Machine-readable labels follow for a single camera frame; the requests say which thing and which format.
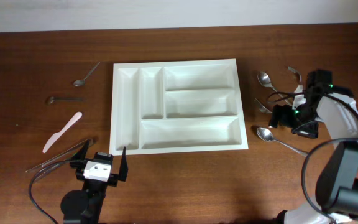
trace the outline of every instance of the white wall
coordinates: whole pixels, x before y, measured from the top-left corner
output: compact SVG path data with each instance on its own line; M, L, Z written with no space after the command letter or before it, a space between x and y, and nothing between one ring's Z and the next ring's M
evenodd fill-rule
M0 32L358 22L358 0L0 0Z

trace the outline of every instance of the white plastic knife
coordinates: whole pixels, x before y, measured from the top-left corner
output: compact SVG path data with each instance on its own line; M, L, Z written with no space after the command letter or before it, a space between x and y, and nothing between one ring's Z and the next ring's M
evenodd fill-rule
M58 133L53 134L49 140L47 141L47 143L44 146L44 149L42 150L43 153L46 153L48 151L48 149L50 148L50 146L52 146L55 141L57 139L60 138L60 136L62 136L62 134L67 131L67 129L69 129L73 124L75 124L80 118L82 117L82 113L81 112L77 112L74 114L74 116L67 122L67 124L63 127L63 129L61 131L59 131Z

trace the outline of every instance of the brown table surface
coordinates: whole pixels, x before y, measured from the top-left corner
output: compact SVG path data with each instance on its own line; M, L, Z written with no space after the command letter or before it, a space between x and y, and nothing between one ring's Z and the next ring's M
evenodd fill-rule
M358 24L210 27L190 29L92 30L0 34L0 223L50 223L31 204L24 171L88 137L98 142L88 153L109 151L112 66L114 63L237 59L249 150L128 156L127 182L110 187L100 222L230 223L273 218L304 201L303 158L278 143L261 141L253 126L267 126L269 115L252 101L272 91L260 86L257 72L293 91L317 68L333 71L335 85L348 86L358 108ZM100 67L75 88L93 65ZM83 97L83 103L46 105L48 96ZM81 120L48 151L41 150L77 111ZM310 150L329 139L324 125L317 140L274 129L275 137ZM333 149L313 156L307 186ZM115 158L117 172L121 157ZM34 185L34 197L59 222L60 201L80 189L74 170L62 167Z

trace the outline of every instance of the white tray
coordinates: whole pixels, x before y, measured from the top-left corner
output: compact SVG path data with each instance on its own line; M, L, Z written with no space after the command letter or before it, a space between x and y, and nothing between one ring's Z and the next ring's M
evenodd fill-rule
M236 60L114 64L110 154L248 149Z

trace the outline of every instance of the wooden table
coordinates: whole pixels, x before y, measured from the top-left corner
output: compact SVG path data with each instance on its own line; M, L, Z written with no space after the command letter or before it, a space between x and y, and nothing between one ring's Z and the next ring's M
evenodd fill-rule
M100 222L242 223L301 205L303 158L254 134L253 126L267 126L270 116L252 101L272 92L259 85L256 73L264 70L278 89L293 91L287 66L304 80L317 68L331 70L335 85L354 92L358 108L358 24L0 34L0 223L50 223L29 200L26 169L88 137L98 138L89 157L109 151L114 63L219 58L237 59L249 150L128 156L127 182L108 189ZM86 85L73 87L98 61ZM46 105L48 96L85 102ZM42 154L48 138L77 111L83 118ZM329 139L324 125L318 140L287 128L273 133L304 150ZM310 192L331 153L327 147L313 156ZM62 197L81 187L66 166L35 184L34 197L61 222Z

